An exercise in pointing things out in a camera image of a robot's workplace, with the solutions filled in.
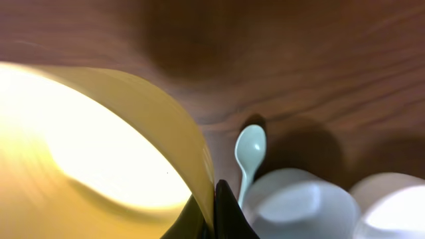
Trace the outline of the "grey bowl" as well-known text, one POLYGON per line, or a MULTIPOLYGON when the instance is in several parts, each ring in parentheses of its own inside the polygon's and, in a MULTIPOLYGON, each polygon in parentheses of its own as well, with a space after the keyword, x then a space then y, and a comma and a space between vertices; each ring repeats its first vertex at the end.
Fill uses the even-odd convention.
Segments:
POLYGON ((260 177, 242 211, 259 238, 352 238, 361 211, 341 187, 301 169, 260 177))

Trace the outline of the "yellow bowl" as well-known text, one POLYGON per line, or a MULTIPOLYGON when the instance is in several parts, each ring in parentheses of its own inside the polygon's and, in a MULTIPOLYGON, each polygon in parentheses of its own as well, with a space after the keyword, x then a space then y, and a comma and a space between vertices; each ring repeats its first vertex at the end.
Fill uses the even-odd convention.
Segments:
POLYGON ((214 169, 183 107, 140 77, 1 63, 1 237, 161 238, 214 169))

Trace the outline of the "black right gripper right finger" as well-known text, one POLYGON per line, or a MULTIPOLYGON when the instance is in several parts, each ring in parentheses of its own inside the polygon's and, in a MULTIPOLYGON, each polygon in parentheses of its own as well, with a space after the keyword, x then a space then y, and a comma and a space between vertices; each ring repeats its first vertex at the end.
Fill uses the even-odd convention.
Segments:
POLYGON ((259 239, 224 179, 218 181, 215 189, 214 231, 218 239, 259 239))

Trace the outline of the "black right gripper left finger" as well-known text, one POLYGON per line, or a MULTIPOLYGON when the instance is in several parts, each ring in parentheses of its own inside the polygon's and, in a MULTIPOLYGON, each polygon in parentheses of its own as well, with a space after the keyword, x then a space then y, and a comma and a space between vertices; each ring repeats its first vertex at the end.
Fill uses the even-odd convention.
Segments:
POLYGON ((193 196, 190 196, 175 223, 161 239, 207 239, 208 227, 193 196))

